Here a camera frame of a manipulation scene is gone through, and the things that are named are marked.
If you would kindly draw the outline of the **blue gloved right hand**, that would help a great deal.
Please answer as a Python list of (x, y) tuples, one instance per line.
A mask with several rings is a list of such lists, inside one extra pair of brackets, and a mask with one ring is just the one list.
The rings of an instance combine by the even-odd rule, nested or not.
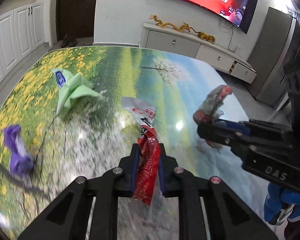
[(264, 202), (264, 220), (279, 225), (285, 218), (289, 222), (300, 220), (300, 194), (269, 183)]

